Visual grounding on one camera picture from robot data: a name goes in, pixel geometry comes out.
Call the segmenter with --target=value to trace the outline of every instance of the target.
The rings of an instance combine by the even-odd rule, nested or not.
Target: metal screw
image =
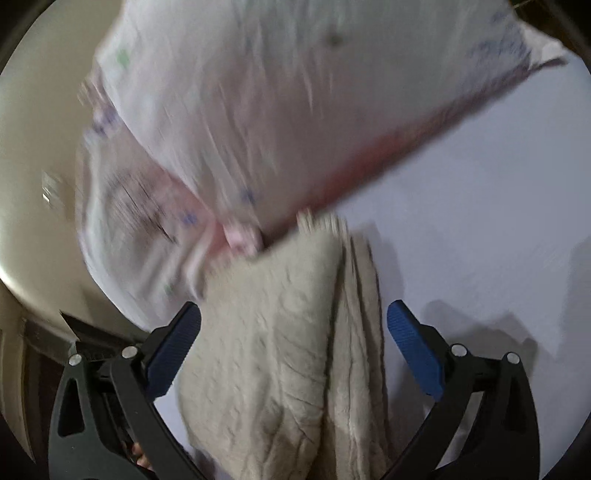
[[[123,351],[121,352],[121,356],[123,358],[133,358],[138,354],[138,349],[136,347],[134,347],[133,345],[130,346],[126,346]]]
[[[518,364],[518,363],[521,361],[521,358],[519,358],[519,355],[517,355],[516,353],[509,352],[509,353],[507,354],[507,361],[508,361],[510,364],[517,365],[517,364]]]
[[[75,367],[76,365],[78,365],[80,362],[82,362],[82,355],[79,353],[75,353],[74,355],[72,355],[70,357],[70,359],[68,360],[68,363]]]
[[[468,354],[468,349],[463,346],[461,343],[456,343],[452,345],[452,355],[454,356],[466,356]]]

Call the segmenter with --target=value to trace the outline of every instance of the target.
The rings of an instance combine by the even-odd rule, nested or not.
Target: blue gripper pad
[[[146,370],[146,396],[150,401],[166,395],[201,330],[201,311],[195,304],[175,320]]]
[[[422,391],[439,401],[444,390],[443,366],[421,336],[421,324],[402,300],[390,304],[386,319],[390,335]]]

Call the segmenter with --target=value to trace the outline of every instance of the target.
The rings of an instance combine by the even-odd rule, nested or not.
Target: wall
[[[88,274],[73,219],[76,149],[92,124],[78,91],[120,6],[52,3],[0,73],[0,280],[27,310],[66,334],[60,311],[135,339],[141,332]],[[42,172],[63,180],[63,215],[43,202]]]
[[[22,307],[0,283],[0,411],[31,456],[24,413],[24,322]]]
[[[0,15],[0,70],[35,19],[54,0],[2,0]]]

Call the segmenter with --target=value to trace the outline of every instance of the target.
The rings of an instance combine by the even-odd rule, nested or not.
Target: beige towel
[[[192,444],[232,478],[374,479],[387,468],[382,332],[365,241],[335,217],[207,281],[180,374]]]

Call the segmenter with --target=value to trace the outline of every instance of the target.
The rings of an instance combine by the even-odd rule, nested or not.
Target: white bed sheet
[[[541,473],[591,410],[591,76],[570,55],[534,74],[336,206],[366,232],[382,308],[404,299],[475,355],[521,355]],[[430,406],[386,333],[389,422],[400,453]],[[176,392],[158,411],[190,448]],[[476,412],[472,402],[453,457]]]

